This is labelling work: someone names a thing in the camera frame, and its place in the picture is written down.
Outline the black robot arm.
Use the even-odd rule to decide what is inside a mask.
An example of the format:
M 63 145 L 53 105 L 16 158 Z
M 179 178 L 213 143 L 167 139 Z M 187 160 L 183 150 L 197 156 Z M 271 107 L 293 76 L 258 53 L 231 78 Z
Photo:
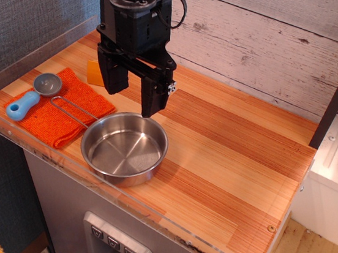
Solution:
M 175 90 L 176 63 L 166 51 L 177 28 L 171 9 L 172 0 L 100 0 L 97 55 L 104 87 L 113 95 L 127 89 L 129 73 L 140 77 L 145 118 L 163 110 Z

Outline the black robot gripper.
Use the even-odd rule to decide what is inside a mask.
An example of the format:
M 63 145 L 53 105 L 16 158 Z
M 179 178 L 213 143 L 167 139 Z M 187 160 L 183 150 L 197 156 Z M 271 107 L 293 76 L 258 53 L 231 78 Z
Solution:
M 172 0 L 100 0 L 98 62 L 111 95 L 129 86 L 129 73 L 141 79 L 141 115 L 164 110 L 175 90 L 176 63 L 166 51 L 171 30 Z

